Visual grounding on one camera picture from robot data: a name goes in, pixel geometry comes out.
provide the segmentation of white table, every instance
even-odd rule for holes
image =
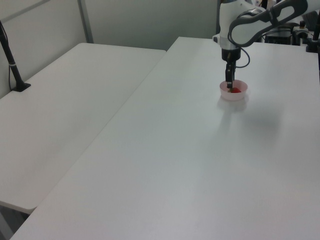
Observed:
[[[0,205],[31,213],[164,56],[82,43],[0,100]]]
[[[12,240],[319,239],[318,56],[247,50],[227,102],[220,47],[179,38]]]

